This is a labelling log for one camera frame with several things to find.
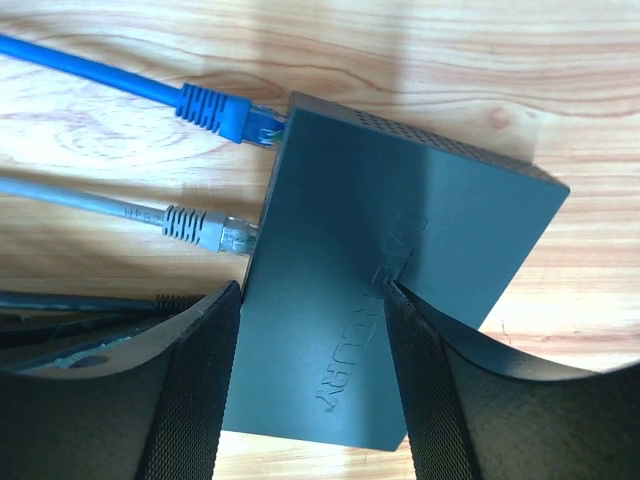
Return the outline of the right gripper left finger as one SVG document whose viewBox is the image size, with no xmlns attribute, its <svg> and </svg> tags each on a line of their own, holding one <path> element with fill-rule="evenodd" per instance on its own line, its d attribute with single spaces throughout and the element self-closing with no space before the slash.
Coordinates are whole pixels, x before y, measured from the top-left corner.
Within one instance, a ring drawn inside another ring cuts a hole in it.
<svg viewBox="0 0 640 480">
<path fill-rule="evenodd" d="M 146 333 L 120 372 L 3 373 L 5 479 L 209 479 L 240 324 L 230 281 Z"/>
</svg>

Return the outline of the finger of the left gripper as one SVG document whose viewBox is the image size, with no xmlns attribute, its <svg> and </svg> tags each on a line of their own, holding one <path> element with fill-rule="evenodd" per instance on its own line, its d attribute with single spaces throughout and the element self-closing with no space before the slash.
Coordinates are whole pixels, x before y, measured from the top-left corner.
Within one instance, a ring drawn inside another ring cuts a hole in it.
<svg viewBox="0 0 640 480">
<path fill-rule="evenodd" d="M 1 371 L 120 373 L 166 346 L 146 346 L 146 333 L 169 313 L 80 313 L 1 321 Z"/>
</svg>

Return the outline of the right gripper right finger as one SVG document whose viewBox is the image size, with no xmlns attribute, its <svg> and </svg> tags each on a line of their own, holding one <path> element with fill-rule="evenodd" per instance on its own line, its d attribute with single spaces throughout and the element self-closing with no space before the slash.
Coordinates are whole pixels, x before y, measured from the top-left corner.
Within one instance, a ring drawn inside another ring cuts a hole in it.
<svg viewBox="0 0 640 480">
<path fill-rule="evenodd" d="M 596 373 L 493 340 L 397 282 L 384 310 L 420 479 L 635 479 L 639 368 Z"/>
</svg>

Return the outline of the black network switch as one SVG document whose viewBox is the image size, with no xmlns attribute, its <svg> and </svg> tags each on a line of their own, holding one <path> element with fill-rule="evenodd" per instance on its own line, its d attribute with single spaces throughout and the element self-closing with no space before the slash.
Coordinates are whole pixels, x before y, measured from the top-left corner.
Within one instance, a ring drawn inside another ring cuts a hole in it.
<svg viewBox="0 0 640 480">
<path fill-rule="evenodd" d="M 569 195 L 532 163 L 290 98 L 243 288 L 227 431 L 393 451 L 383 288 L 478 328 Z"/>
</svg>

